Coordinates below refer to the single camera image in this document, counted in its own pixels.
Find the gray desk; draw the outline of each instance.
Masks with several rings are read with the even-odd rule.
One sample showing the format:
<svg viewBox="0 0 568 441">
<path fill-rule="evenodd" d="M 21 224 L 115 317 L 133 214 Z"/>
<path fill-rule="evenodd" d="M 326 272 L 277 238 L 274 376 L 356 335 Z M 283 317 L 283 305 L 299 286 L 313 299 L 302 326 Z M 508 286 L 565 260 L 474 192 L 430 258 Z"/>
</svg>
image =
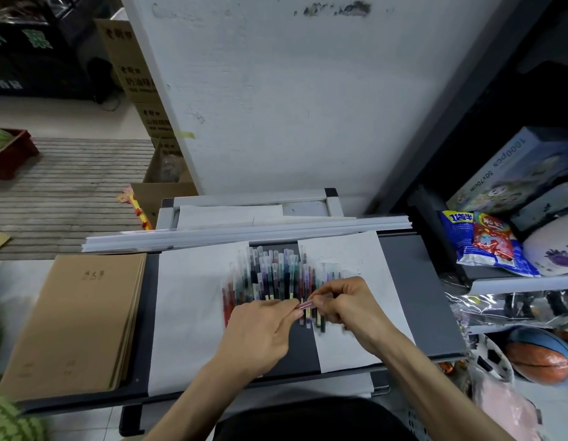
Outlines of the gray desk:
<svg viewBox="0 0 568 441">
<path fill-rule="evenodd" d="M 380 243 L 417 346 L 430 359 L 437 362 L 460 358 L 465 351 L 464 340 L 443 295 L 442 286 L 423 240 L 414 233 L 410 235 L 403 233 L 381 235 Z M 296 243 L 278 244 L 268 249 L 281 250 L 285 247 L 297 253 Z M 177 398 L 180 393 L 148 396 L 147 391 L 155 330 L 158 263 L 158 254 L 148 255 L 126 382 L 111 392 L 19 403 L 26 413 L 55 413 L 115 405 L 140 405 Z M 382 363 L 322 374 L 313 332 L 296 323 L 290 331 L 288 354 L 272 371 L 251 383 L 250 387 L 380 370 L 385 370 Z"/>
</svg>

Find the red plastic basket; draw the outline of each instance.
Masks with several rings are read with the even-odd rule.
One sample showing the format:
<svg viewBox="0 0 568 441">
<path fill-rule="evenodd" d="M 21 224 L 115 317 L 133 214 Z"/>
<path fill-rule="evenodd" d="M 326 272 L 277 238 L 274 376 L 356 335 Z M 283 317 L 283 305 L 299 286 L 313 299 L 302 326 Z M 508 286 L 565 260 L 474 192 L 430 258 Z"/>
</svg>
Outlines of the red plastic basket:
<svg viewBox="0 0 568 441">
<path fill-rule="evenodd" d="M 13 139 L 0 149 L 0 180 L 10 180 L 15 177 L 16 169 L 39 151 L 27 130 L 4 130 L 12 134 Z"/>
</svg>

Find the white wall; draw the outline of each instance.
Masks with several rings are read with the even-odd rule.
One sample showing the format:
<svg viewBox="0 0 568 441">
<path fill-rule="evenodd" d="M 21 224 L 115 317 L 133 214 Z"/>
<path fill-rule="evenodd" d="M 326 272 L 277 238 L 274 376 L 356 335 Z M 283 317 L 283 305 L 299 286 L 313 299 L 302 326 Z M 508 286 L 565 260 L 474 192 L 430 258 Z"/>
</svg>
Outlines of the white wall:
<svg viewBox="0 0 568 441">
<path fill-rule="evenodd" d="M 196 136 L 180 145 L 199 191 L 336 187 L 346 214 L 368 206 L 512 6 L 364 0 L 366 17 L 307 17 L 312 3 L 354 0 L 123 1 L 173 128 Z"/>
</svg>

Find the forearm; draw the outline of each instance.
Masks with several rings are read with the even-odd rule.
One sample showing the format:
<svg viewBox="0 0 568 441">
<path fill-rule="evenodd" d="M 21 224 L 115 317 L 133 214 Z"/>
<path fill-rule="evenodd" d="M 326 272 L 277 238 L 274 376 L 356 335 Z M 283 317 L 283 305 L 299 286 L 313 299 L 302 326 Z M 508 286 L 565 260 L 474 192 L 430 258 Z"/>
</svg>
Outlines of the forearm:
<svg viewBox="0 0 568 441">
<path fill-rule="evenodd" d="M 512 440 L 397 330 L 376 343 L 379 358 L 398 379 L 433 439 Z"/>
<path fill-rule="evenodd" d="M 204 441 L 225 409 L 249 383 L 244 374 L 212 360 L 144 441 Z"/>
</svg>

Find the yellow tape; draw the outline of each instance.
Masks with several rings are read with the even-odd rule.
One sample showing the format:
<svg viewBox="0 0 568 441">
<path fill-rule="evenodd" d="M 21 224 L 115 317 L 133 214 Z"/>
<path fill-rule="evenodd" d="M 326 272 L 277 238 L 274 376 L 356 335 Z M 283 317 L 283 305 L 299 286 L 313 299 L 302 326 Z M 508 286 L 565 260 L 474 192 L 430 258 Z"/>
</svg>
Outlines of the yellow tape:
<svg viewBox="0 0 568 441">
<path fill-rule="evenodd" d="M 185 138 L 185 139 L 196 139 L 194 137 L 194 133 L 192 132 L 176 132 L 176 136 L 178 138 Z"/>
</svg>

